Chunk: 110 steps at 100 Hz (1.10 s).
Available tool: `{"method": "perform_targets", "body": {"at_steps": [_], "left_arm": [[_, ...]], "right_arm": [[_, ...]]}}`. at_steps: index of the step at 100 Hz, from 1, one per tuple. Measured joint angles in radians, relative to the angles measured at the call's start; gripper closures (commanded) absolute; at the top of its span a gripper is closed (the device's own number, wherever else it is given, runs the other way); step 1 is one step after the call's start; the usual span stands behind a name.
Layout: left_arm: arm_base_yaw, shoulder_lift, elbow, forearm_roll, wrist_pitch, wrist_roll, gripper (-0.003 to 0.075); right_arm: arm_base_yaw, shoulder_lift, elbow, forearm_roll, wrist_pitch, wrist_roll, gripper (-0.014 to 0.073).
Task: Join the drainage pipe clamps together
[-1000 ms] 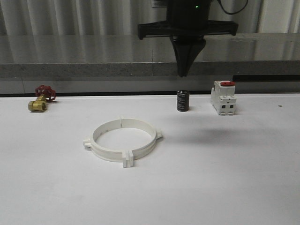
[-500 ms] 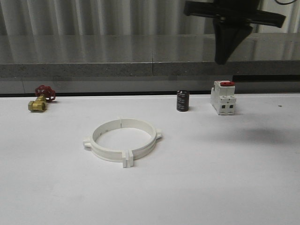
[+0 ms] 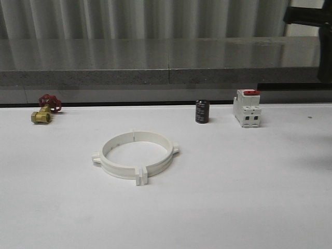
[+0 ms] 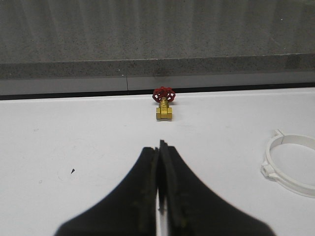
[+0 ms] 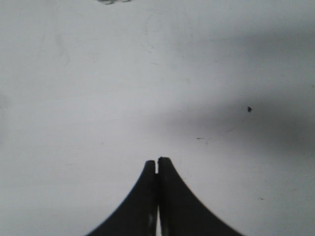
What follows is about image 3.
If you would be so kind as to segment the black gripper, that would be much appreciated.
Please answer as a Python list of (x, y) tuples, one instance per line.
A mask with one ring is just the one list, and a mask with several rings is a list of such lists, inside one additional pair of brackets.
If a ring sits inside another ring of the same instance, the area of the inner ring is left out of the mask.
[(331, 5), (322, 8), (287, 7), (283, 21), (319, 28), (320, 64), (317, 77), (322, 83), (331, 83)]

